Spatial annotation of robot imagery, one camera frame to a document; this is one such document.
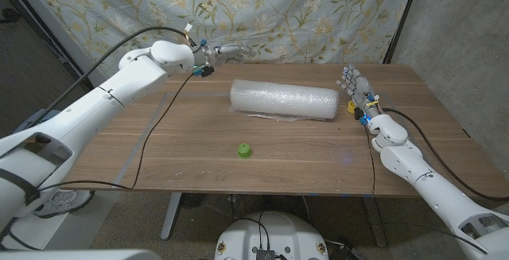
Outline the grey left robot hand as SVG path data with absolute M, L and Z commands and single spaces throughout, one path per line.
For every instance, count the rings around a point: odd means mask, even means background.
M 253 56 L 252 48 L 242 44 L 204 46 L 194 55 L 196 67 L 217 67 L 227 63 L 241 63 L 244 58 Z

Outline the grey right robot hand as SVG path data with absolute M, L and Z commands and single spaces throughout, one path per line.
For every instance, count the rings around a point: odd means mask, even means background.
M 354 115 L 356 119 L 365 118 L 369 121 L 382 114 L 379 107 L 379 97 L 375 94 L 375 90 L 367 78 L 353 64 L 344 67 L 341 79 L 337 80 L 336 83 L 350 97 L 355 106 Z

